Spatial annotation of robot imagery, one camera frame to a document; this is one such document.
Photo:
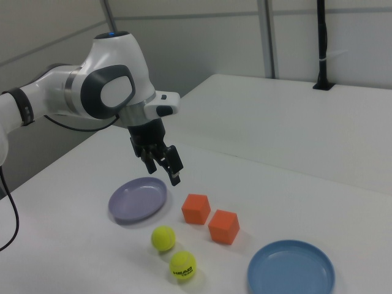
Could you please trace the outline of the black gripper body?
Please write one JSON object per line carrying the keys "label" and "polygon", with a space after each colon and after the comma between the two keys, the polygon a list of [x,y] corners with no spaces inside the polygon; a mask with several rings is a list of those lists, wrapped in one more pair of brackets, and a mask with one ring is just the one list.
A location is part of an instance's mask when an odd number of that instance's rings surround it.
{"label": "black gripper body", "polygon": [[142,152],[162,157],[167,148],[164,143],[165,127],[161,119],[154,119],[139,126],[129,126],[130,141],[135,155],[141,157]]}

